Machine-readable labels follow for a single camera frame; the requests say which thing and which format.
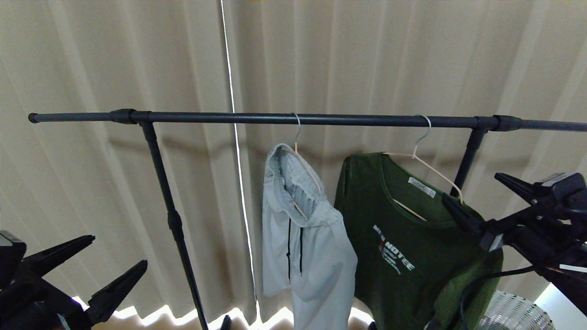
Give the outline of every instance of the black metal rod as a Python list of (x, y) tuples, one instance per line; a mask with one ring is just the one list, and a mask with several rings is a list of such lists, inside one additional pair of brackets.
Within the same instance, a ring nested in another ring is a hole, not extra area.
[[(469, 170), (473, 165), (475, 154), (477, 154), (477, 150), (479, 150), (481, 142), (483, 141), (483, 137), (485, 137), (486, 133), (486, 129), (474, 129), (471, 132), (471, 135), (469, 135), (469, 141), (467, 142), (465, 155), (463, 155), (461, 164), (458, 167), (457, 177), (454, 179), (454, 184), (455, 186), (459, 187), (459, 189), (462, 189), (463, 185), (465, 184)], [(450, 194), (451, 196), (458, 196), (458, 192), (455, 188), (450, 191)]]
[[(508, 116), (497, 117), (448, 117), (429, 116), (433, 127), (455, 127), (470, 129), (499, 130)], [(587, 123), (551, 122), (547, 120), (524, 120), (515, 117), (514, 129), (540, 129), (587, 132)], [(130, 113), (31, 113), (32, 123), (40, 122), (93, 122), (114, 121), (127, 123), (168, 122), (168, 123), (248, 123), (248, 124), (297, 124), (294, 115), (286, 113), (222, 113), (222, 112), (147, 112)], [(421, 116), (371, 116), (371, 115), (316, 115), (299, 114), (305, 125), (341, 126), (397, 126), (427, 127), (428, 122)]]
[(143, 128), (145, 140), (149, 144), (149, 150), (151, 151), (151, 158), (155, 165), (155, 172), (157, 172), (157, 178), (159, 179), (159, 185), (161, 186), (161, 192), (163, 193), (163, 199), (165, 200), (165, 207), (167, 208), (167, 221), (169, 223), (169, 229), (173, 233), (173, 238), (177, 244), (177, 250), (180, 253), (181, 263), (184, 268), (185, 277), (187, 278), (188, 285), (190, 286), (191, 297), (194, 300), (195, 308), (198, 312), (198, 319), (203, 330), (208, 330), (208, 324), (204, 316), (204, 309), (202, 307), (202, 300), (200, 299), (200, 293), (198, 292), (198, 286), (195, 283), (194, 270), (191, 267), (190, 256), (185, 246), (185, 239), (181, 225), (181, 217), (176, 210), (175, 204), (173, 203), (173, 196), (171, 195), (171, 189), (169, 188), (169, 182), (167, 181), (167, 174), (165, 167), (163, 166), (163, 159), (161, 158), (161, 151), (157, 143), (157, 134), (153, 123), (142, 122), (140, 123)]

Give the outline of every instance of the dark green sweatshirt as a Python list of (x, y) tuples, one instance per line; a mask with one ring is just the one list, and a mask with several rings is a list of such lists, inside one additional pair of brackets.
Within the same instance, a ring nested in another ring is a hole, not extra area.
[[(343, 164), (335, 208), (359, 259), (355, 296), (371, 309), (379, 330), (422, 330), (433, 317), (438, 329), (460, 329), (463, 288), (501, 271), (501, 249), (487, 253), (460, 230), (442, 204), (443, 194), (382, 153), (350, 156)], [(470, 329), (496, 285), (497, 279), (490, 280), (471, 293)]]

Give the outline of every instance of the drawstring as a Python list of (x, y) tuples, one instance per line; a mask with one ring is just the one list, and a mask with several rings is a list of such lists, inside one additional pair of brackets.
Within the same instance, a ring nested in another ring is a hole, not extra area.
[(291, 235), (292, 232), (292, 219), (289, 218), (289, 227), (288, 227), (288, 253), (286, 254), (288, 256), (288, 278), (289, 278), (289, 282), (291, 283), (292, 281), (292, 266), (291, 266), (291, 260), (289, 259), (289, 256), (291, 255), (290, 251), (289, 251), (289, 236)]
[(302, 234), (303, 234), (303, 227), (299, 229), (299, 275), (302, 276)]
[[(291, 251), (289, 249), (289, 241), (290, 241), (290, 236), (291, 236), (291, 232), (292, 232), (292, 219), (289, 218), (289, 225), (288, 225), (288, 253), (286, 254), (288, 257), (288, 278), (289, 278), (289, 282), (292, 281), (292, 266), (291, 266), (291, 259), (290, 259), (290, 255), (291, 255)], [(299, 229), (299, 275), (302, 275), (302, 254), (303, 254), (303, 227), (301, 227)]]

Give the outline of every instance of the clothes hanger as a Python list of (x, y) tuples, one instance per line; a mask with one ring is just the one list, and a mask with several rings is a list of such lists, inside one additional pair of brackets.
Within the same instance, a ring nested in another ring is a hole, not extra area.
[[(318, 183), (318, 180), (316, 179), (316, 177), (312, 174), (312, 171), (310, 170), (310, 168), (308, 167), (308, 165), (306, 164), (305, 161), (302, 161), (302, 156), (300, 156), (300, 154), (298, 153), (298, 136), (300, 134), (300, 132), (302, 131), (302, 123), (299, 120), (299, 116), (297, 113), (293, 113), (293, 115), (298, 119), (298, 133), (295, 135), (295, 143), (293, 144), (293, 151), (289, 150), (289, 149), (281, 149), (284, 151), (287, 151), (290, 154), (295, 155), (300, 164), (302, 164), (304, 166), (304, 168), (306, 169), (306, 171), (308, 171), (308, 174), (310, 174), (310, 177), (312, 178), (312, 180), (314, 181), (314, 183), (316, 184), (316, 187), (318, 188), (318, 192), (322, 192), (322, 188), (320, 187), (320, 184)], [(296, 203), (295, 201), (293, 201), (293, 206), (300, 212), (300, 214), (308, 219), (308, 217), (306, 216), (306, 214), (303, 213), (302, 209), (298, 206), (298, 203)]]
[[(461, 205), (463, 205), (463, 192), (461, 191), (461, 189), (459, 187), (457, 187), (457, 185), (454, 184), (454, 182), (452, 182), (451, 180), (449, 180), (446, 176), (444, 176), (442, 173), (440, 173), (439, 171), (437, 171), (434, 167), (430, 166), (428, 163), (426, 163), (424, 160), (422, 160), (420, 157), (418, 157), (416, 155), (416, 151), (418, 150), (418, 144), (420, 143), (420, 141), (422, 141), (424, 138), (426, 138), (428, 136), (428, 134), (430, 134), (430, 130), (432, 129), (432, 122), (430, 121), (430, 118), (428, 118), (427, 116), (424, 116), (424, 115), (419, 115), (419, 116), (424, 117), (426, 119), (426, 121), (428, 121), (428, 130), (426, 131), (426, 134), (424, 134), (424, 136), (422, 136), (421, 138), (418, 139), (418, 141), (416, 141), (416, 145), (414, 146), (414, 152), (412, 152), (411, 154), (402, 154), (402, 153), (384, 153), (384, 154), (390, 155), (390, 156), (410, 157), (412, 159), (416, 159), (417, 161), (421, 162), (426, 167), (428, 167), (430, 170), (432, 170), (433, 172), (435, 172), (436, 174), (438, 174), (441, 178), (445, 179), (446, 182), (450, 183), (451, 186), (455, 188), (455, 190), (458, 192), (458, 199), (461, 202)], [(419, 214), (417, 214), (413, 210), (409, 209), (408, 207), (406, 207), (405, 205), (403, 205), (399, 201), (395, 200), (395, 198), (393, 200), (397, 204), (399, 204), (400, 206), (402, 206), (403, 208), (405, 208), (407, 211), (409, 211), (412, 214), (414, 214), (415, 216), (417, 216), (418, 218), (420, 218), (420, 219), (422, 219), (424, 221), (427, 221), (426, 219), (424, 219), (422, 216), (420, 216)]]

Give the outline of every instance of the clothing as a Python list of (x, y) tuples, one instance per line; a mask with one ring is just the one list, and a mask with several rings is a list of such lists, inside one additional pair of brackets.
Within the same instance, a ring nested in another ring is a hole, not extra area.
[[(501, 249), (487, 253), (457, 227), (443, 194), (382, 153), (350, 156), (343, 164), (335, 207), (359, 257), (355, 296), (371, 309), (379, 330), (422, 330), (433, 317), (438, 329), (460, 328), (463, 288), (501, 270)], [(489, 280), (471, 293), (466, 306), (471, 329), (496, 285), (497, 279)]]
[(291, 289), (296, 330), (346, 330), (357, 256), (318, 175), (286, 149), (277, 145), (265, 163), (263, 294)]

